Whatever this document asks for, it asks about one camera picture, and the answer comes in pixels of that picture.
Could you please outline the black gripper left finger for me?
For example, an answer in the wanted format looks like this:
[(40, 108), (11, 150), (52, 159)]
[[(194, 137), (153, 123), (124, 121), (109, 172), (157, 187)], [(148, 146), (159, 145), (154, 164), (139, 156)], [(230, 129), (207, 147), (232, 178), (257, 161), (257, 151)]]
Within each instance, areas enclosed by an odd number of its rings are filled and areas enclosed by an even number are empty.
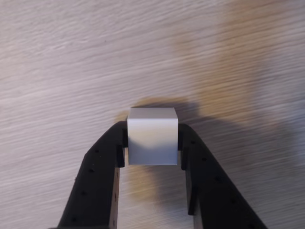
[(127, 122), (119, 121), (89, 149), (57, 228), (117, 228), (120, 168), (127, 146)]

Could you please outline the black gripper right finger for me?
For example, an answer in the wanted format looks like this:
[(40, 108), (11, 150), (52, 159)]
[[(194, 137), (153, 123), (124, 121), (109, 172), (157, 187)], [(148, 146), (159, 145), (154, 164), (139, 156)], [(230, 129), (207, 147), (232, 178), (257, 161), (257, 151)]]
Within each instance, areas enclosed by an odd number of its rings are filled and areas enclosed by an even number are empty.
[(185, 171), (187, 210), (196, 229), (265, 229), (199, 135), (179, 124), (178, 149)]

